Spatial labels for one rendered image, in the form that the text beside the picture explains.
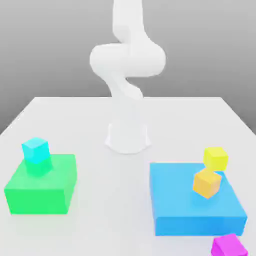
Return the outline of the small yellow cube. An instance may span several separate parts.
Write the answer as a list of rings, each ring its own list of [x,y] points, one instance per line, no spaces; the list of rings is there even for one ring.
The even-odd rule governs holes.
[[[203,163],[212,171],[225,171],[229,156],[222,147],[207,147],[204,150]]]

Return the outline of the small cyan cube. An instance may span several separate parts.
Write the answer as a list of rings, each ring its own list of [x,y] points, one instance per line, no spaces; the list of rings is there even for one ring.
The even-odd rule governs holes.
[[[22,144],[24,159],[33,164],[39,164],[50,157],[49,143],[34,137]]]

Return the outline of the small orange cube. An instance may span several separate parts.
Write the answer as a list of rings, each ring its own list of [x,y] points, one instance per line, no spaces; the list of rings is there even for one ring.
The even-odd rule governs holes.
[[[220,189],[222,176],[204,168],[194,175],[193,190],[206,199],[213,197]]]

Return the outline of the small magenta cube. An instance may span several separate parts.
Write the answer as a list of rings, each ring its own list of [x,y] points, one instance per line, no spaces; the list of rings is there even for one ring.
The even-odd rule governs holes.
[[[211,256],[248,256],[248,251],[235,234],[228,234],[214,238]]]

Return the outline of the large blue box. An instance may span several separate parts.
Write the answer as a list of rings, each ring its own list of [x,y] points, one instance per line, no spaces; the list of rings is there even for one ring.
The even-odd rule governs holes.
[[[241,236],[247,214],[226,175],[206,199],[193,190],[203,163],[151,163],[150,196],[156,236]]]

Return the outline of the large green box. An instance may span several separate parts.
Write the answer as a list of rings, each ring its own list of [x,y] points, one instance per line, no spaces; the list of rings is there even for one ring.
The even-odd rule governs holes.
[[[41,163],[22,160],[4,188],[13,215],[64,215],[77,183],[73,154],[52,154]]]

